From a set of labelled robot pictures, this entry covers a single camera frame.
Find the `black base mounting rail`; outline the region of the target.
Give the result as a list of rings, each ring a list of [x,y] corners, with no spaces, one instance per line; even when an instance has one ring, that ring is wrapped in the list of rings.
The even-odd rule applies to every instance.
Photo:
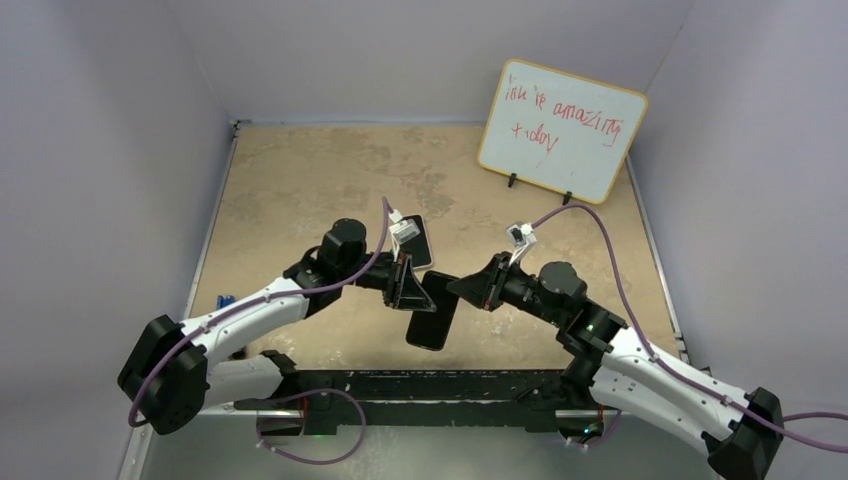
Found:
[[[618,420],[587,389],[557,369],[307,370],[274,354],[285,379],[268,399],[235,402],[277,420],[291,412],[302,433],[341,427],[508,427],[557,433],[578,442],[602,436]]]

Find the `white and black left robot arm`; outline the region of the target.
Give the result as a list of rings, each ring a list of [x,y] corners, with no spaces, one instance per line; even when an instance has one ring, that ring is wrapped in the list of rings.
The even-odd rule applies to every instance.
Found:
[[[128,423],[173,433],[220,404],[263,399],[284,409],[297,399],[293,365],[279,353],[234,360],[232,354],[278,328],[339,300],[347,286],[377,290],[384,306],[433,313],[436,302],[414,271],[428,241],[421,220],[393,210],[374,249],[366,228],[343,218],[294,264],[257,292],[211,313],[174,320],[160,315],[142,330],[117,384],[131,402]]]

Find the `whiteboard with red writing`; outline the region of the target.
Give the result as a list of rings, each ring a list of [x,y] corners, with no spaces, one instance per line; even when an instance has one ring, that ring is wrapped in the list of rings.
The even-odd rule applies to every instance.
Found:
[[[601,204],[648,107],[641,92],[510,59],[477,160],[487,170]]]

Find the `blue object at table edge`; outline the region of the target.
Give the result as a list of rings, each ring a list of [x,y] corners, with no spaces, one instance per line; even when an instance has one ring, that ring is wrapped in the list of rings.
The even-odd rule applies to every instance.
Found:
[[[216,309],[220,310],[236,302],[233,295],[218,295],[216,299]]]

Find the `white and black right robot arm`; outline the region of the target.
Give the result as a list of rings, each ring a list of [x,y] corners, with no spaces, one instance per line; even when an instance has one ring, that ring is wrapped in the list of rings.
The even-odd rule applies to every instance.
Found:
[[[782,422],[778,398],[725,384],[642,340],[634,323],[588,297],[570,263],[528,274],[503,252],[447,289],[478,309],[508,304],[557,327],[573,357],[561,381],[569,404],[631,413],[692,446],[724,479],[766,477],[783,437],[759,421]]]

